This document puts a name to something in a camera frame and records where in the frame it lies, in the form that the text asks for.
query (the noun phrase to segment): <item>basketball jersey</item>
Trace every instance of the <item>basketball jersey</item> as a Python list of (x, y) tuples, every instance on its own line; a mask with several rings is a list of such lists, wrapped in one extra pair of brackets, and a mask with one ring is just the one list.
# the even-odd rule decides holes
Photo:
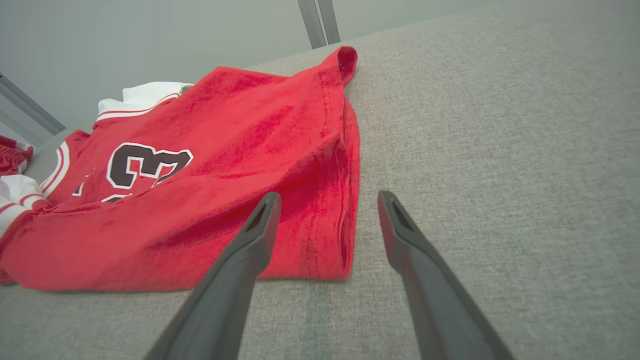
[(41, 290), (194, 287), (261, 197), (282, 196), (262, 278), (343, 279), (353, 258), (357, 55), (291, 77), (218, 67), (103, 100), (42, 184), (0, 177), (0, 281)]

